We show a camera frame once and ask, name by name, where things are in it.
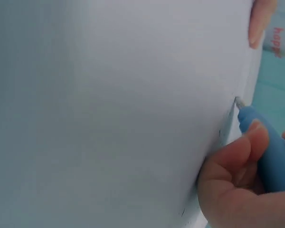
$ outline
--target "white paper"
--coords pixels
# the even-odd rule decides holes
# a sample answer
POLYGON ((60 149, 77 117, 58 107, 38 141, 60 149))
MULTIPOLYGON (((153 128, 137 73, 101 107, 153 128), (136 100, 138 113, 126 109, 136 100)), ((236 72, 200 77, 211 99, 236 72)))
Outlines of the white paper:
POLYGON ((246 0, 0 1, 0 228, 172 228, 237 95, 246 0))

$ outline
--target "fingernail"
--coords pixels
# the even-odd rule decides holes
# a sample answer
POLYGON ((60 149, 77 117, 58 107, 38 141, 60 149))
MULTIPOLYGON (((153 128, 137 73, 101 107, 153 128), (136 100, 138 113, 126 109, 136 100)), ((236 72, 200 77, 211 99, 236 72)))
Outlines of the fingernail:
POLYGON ((254 130, 256 130, 257 128, 259 128, 261 126, 261 122, 258 119, 254 119, 250 126, 248 127, 247 133, 253 132, 254 130))

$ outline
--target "fingertip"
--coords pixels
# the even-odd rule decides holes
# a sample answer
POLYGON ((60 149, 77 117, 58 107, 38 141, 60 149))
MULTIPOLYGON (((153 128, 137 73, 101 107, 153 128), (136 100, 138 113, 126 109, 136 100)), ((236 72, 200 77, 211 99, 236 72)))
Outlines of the fingertip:
POLYGON ((255 129, 249 131, 245 136, 250 141, 251 152, 249 160, 258 161, 269 145, 267 129, 260 123, 255 129))

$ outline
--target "hand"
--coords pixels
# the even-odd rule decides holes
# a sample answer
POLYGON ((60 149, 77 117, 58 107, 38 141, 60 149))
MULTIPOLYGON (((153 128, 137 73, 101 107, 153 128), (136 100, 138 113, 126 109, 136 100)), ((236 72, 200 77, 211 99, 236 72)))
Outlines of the hand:
POLYGON ((203 164, 199 203, 214 228, 285 228, 285 192, 263 194, 257 175, 268 142, 267 129, 254 121, 245 135, 203 164))
POLYGON ((277 0, 255 0, 250 16, 249 43, 256 49, 262 38, 263 31, 276 10, 277 0))

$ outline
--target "blue pen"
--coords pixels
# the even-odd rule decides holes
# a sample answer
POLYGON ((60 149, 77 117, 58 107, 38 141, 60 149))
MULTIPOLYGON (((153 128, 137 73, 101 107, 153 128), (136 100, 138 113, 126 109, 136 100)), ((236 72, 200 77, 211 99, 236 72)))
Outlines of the blue pen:
POLYGON ((257 164, 265 191, 285 191, 285 140, 253 107, 245 106, 239 97, 236 97, 235 104, 239 108, 237 117, 242 133, 247 131, 254 119, 261 121, 268 130, 269 146, 257 164))

